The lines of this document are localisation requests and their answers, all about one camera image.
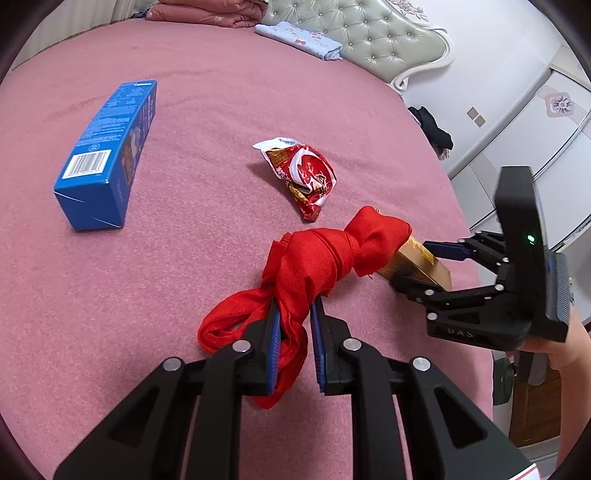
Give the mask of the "person right hand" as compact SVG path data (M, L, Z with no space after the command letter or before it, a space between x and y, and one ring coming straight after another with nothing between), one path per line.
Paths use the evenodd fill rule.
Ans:
M516 349L508 353L513 356L517 352L546 354L552 369L562 372L582 358L590 356L590 337L574 306L570 307L570 323L566 340L555 342L530 336Z

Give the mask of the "person right forearm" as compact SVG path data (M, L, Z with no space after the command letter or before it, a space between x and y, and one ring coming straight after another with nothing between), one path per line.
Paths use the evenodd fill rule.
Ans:
M560 371L561 430L558 465L570 453L590 419L590 359L580 358Z

